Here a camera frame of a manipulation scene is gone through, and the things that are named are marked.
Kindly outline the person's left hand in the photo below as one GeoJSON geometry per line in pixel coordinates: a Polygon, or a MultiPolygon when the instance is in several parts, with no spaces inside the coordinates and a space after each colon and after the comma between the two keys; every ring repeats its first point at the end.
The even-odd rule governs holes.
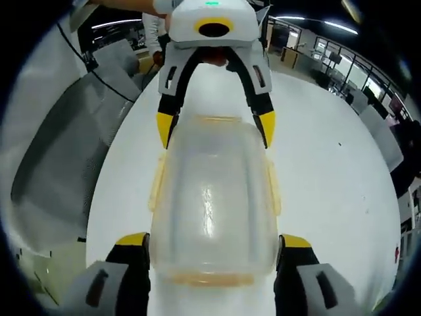
{"type": "Polygon", "coordinates": [[[227,57],[223,47],[203,47],[200,52],[200,58],[203,63],[215,66],[224,66],[227,64],[227,57]]]}

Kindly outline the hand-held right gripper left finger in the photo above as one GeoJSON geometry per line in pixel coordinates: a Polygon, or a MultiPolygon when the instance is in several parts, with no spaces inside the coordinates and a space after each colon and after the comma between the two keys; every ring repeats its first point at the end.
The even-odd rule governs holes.
{"type": "Polygon", "coordinates": [[[148,232],[120,238],[67,291],[68,315],[146,315],[151,291],[148,232]]]}

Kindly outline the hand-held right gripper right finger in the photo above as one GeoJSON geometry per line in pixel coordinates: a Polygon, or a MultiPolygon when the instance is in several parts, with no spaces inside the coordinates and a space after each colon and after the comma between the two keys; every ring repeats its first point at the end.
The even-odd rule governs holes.
{"type": "Polygon", "coordinates": [[[351,284],[319,262],[304,238],[279,235],[274,281],[276,315],[360,315],[351,284]]]}

